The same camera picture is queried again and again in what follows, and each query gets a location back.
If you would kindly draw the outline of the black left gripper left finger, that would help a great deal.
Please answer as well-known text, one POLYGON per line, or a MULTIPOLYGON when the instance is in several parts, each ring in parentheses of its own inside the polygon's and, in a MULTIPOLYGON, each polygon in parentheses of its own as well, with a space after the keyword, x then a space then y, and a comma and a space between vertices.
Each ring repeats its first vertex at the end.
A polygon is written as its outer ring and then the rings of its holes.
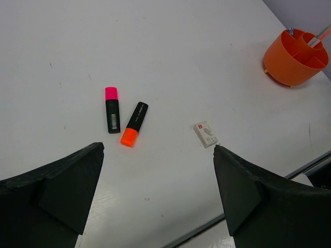
POLYGON ((102 142, 1 180, 1 247, 75 247, 104 159, 102 142))

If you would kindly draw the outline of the orange pen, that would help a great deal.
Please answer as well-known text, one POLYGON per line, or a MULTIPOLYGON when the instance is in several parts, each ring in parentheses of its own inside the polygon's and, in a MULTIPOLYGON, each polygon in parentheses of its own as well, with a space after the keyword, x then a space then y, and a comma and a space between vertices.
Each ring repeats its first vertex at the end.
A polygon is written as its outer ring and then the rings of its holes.
POLYGON ((314 37, 309 41, 309 46, 314 48, 315 46, 317 46, 319 43, 321 42, 321 39, 319 37, 314 37))

